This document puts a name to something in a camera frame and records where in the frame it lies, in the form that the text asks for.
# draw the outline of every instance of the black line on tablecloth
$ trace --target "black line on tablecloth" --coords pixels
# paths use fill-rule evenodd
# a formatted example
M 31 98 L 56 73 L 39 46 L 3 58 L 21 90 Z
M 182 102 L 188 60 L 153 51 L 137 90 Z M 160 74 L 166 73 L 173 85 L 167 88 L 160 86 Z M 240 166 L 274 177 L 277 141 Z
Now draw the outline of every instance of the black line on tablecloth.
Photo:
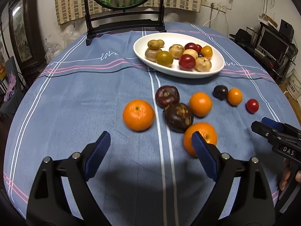
M 71 72 L 71 73 L 68 73 L 68 74 L 63 74 L 63 75 L 59 75 L 59 76 L 40 76 L 38 77 L 39 78 L 42 78 L 42 77 L 46 77 L 46 78 L 55 78 L 55 77 L 61 77 L 61 76 L 68 76 L 68 75 L 72 75 L 72 74 L 75 74 L 75 73 L 100 73 L 100 74 L 108 74 L 108 73 L 116 73 L 116 72 L 119 72 L 123 69 L 128 69 L 128 68 L 136 68 L 136 69 L 139 69 L 139 70 L 143 70 L 145 72 L 150 72 L 150 73 L 155 73 L 155 72 L 158 72 L 156 70 L 153 70 L 153 71 L 148 71 L 148 70 L 144 70 L 144 69 L 140 69 L 140 68 L 137 68 L 137 67 L 134 67 L 134 66 L 129 66 L 129 67 L 124 67 L 122 69 L 119 69 L 119 70 L 115 70 L 115 71 L 110 71 L 110 72 L 99 72 L 99 71 L 76 71 L 76 72 Z M 246 79 L 246 80 L 259 80 L 259 79 L 264 79 L 268 82 L 271 82 L 271 83 L 274 83 L 276 84 L 276 82 L 272 82 L 272 81 L 269 81 L 267 80 L 266 78 L 263 78 L 263 77 L 258 77 L 258 78 L 245 78 L 245 77 L 233 77 L 233 76 L 221 76 L 221 77 L 228 77 L 228 78 L 234 78 L 234 79 Z

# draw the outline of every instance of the blue gripper pad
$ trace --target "blue gripper pad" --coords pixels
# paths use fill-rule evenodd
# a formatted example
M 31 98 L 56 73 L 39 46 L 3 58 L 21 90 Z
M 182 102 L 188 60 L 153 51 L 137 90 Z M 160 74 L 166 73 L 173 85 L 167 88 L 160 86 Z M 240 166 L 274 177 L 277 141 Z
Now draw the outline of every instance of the blue gripper pad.
M 262 118 L 261 123 L 270 128 L 276 129 L 280 133 L 283 132 L 283 127 L 282 127 L 281 123 L 279 123 L 277 121 L 273 121 L 267 117 L 264 117 L 264 118 Z
M 219 175 L 217 163 L 206 146 L 206 142 L 197 132 L 192 134 L 192 146 L 195 149 L 198 159 L 200 160 L 207 176 L 217 182 Z
M 87 182 L 90 178 L 94 177 L 106 152 L 111 145 L 111 135 L 105 132 L 102 138 L 96 141 L 96 147 L 85 163 L 84 180 Z

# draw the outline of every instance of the white bucket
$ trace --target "white bucket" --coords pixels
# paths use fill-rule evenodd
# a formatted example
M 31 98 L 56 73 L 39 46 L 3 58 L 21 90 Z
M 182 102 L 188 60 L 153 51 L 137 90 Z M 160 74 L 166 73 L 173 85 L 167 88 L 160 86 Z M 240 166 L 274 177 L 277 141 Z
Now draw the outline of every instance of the white bucket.
M 286 90 L 290 93 L 293 99 L 297 99 L 301 95 L 301 77 L 295 70 L 293 70 L 293 73 L 286 84 Z

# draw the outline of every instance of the oval frame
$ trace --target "oval frame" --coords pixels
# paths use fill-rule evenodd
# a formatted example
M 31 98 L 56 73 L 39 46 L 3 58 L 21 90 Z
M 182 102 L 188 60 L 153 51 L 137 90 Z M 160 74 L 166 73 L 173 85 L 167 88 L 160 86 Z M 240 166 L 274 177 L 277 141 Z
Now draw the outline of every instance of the oval frame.
M 105 8 L 107 8 L 107 9 L 111 9 L 111 10 L 128 10 L 128 9 L 132 9 L 132 8 L 135 8 L 135 7 L 138 7 L 138 6 L 140 6 L 140 5 L 142 5 L 142 4 L 144 4 L 144 3 L 146 3 L 148 0 L 143 0 L 143 1 L 141 1 L 141 2 L 139 2 L 139 3 L 137 3 L 137 4 L 135 4 L 135 5 L 131 5 L 131 6 L 128 6 L 128 7 L 111 7 L 111 6 L 108 6 L 108 5 L 106 5 L 106 4 L 104 4 L 104 3 L 102 3 L 102 2 L 100 2 L 99 0 L 94 0 L 97 4 L 99 4 L 100 6 L 102 6 L 102 7 L 105 7 Z

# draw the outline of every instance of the green tomato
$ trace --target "green tomato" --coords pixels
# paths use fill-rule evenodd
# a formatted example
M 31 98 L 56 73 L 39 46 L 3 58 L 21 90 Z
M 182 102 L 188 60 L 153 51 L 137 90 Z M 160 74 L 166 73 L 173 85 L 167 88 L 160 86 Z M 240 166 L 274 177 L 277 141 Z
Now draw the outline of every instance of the green tomato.
M 171 67 L 171 65 L 173 64 L 173 56 L 170 52 L 167 51 L 158 52 L 156 56 L 156 62 L 157 64 Z

